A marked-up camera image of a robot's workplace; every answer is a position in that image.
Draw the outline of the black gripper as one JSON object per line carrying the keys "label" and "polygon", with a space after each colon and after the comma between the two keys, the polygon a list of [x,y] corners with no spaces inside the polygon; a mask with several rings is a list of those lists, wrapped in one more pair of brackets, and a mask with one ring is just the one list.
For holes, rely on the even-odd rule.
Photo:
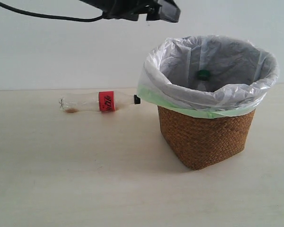
{"label": "black gripper", "polygon": [[104,19],[138,21],[140,14],[153,13],[153,0],[80,0],[102,11]]}

